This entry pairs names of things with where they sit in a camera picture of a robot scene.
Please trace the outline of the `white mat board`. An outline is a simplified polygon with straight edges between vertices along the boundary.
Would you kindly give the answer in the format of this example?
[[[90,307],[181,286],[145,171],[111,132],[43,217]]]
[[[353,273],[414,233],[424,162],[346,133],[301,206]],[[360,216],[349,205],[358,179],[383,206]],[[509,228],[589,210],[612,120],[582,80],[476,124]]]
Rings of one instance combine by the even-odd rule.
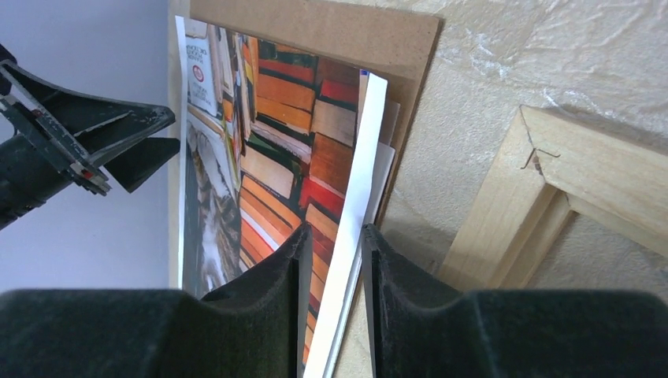
[[[366,70],[360,80],[364,97],[351,174],[304,377],[334,372],[361,269],[361,229],[376,218],[395,158],[395,149],[380,141],[388,81]]]

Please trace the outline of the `brown cardboard backing board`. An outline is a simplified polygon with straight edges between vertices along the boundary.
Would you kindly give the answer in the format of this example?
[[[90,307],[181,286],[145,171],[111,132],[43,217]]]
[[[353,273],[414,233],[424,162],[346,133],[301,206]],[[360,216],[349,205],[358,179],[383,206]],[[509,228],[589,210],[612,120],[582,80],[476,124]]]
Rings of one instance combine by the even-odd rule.
[[[388,97],[400,107],[391,143],[397,155],[376,218],[377,224],[382,223],[443,20],[427,13],[329,1],[169,1],[168,9],[168,99],[176,114],[169,136],[184,135],[186,122],[187,79],[185,63],[180,60],[175,16],[291,44],[387,79]],[[169,284],[181,287],[184,193],[180,185],[185,173],[184,155],[170,161],[168,172]],[[339,293],[332,285],[325,287],[325,315],[320,317],[320,324],[325,326],[315,331],[304,377],[332,377],[335,370],[359,270],[355,263],[352,273],[345,268],[352,252],[344,257],[334,269],[343,266],[343,275],[335,277],[348,286],[347,292]]]

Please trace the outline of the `cat and books photo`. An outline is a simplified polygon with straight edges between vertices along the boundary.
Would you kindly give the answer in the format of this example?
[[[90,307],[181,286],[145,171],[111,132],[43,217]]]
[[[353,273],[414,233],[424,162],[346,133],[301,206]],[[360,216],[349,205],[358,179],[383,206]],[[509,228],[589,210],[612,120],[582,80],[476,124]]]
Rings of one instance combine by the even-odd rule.
[[[325,295],[354,176],[369,73],[200,20],[175,19],[180,63],[177,284],[201,296],[311,227],[303,360],[323,358]]]

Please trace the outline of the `light wooden picture frame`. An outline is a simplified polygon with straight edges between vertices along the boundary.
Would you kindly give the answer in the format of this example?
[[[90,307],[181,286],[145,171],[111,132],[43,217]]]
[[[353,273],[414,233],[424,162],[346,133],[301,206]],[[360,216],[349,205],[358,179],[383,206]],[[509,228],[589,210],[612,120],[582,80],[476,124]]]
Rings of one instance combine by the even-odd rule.
[[[521,106],[437,276],[460,291],[524,287],[573,213],[666,254],[667,155]]]

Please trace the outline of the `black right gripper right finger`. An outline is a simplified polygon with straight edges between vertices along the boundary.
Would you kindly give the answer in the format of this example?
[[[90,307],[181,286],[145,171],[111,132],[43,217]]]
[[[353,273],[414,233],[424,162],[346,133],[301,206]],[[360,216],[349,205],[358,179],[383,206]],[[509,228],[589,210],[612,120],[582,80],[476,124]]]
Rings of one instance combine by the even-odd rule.
[[[642,291],[460,292],[362,228],[376,377],[664,377],[667,307]]]

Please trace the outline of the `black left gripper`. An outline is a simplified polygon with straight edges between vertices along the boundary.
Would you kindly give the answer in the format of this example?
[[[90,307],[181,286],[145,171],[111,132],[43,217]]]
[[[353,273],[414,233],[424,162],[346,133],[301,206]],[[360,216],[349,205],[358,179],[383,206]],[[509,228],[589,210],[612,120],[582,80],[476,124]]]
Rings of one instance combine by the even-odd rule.
[[[110,179],[134,192],[180,151],[159,137],[176,116],[166,106],[84,94],[1,63],[1,115],[13,135],[1,143],[1,228],[74,183],[107,195]]]

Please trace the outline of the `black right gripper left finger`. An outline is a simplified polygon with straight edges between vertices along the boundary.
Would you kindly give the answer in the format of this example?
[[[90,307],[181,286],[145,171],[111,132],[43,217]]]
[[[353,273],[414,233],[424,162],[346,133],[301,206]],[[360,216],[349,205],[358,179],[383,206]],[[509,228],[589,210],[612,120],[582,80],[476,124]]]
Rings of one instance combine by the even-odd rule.
[[[1,297],[4,377],[298,377],[313,237],[203,298],[180,290],[15,290]]]

